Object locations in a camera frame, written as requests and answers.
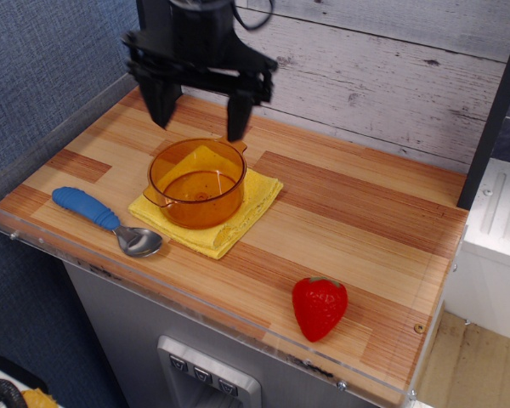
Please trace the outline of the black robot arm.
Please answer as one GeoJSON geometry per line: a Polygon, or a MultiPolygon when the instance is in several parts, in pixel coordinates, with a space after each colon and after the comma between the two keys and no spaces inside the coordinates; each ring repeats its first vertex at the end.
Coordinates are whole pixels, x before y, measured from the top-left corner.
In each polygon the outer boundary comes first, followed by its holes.
{"type": "Polygon", "coordinates": [[[183,86],[228,96],[228,141],[243,138],[252,109],[271,100],[274,59],[235,33],[242,19],[233,1],[167,1],[164,22],[126,33],[129,73],[150,117],[165,128],[183,86]]]}

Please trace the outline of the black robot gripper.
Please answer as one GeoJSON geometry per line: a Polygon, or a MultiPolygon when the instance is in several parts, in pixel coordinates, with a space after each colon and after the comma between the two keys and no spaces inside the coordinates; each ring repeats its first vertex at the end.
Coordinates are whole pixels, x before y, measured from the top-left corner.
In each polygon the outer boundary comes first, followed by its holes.
{"type": "Polygon", "coordinates": [[[183,94],[181,86],[229,95],[227,140],[244,137],[253,105],[271,101],[274,59],[247,46],[236,34],[238,22],[249,26],[234,3],[169,3],[171,22],[165,31],[129,31],[129,73],[139,83],[152,121],[166,128],[183,94]]]}

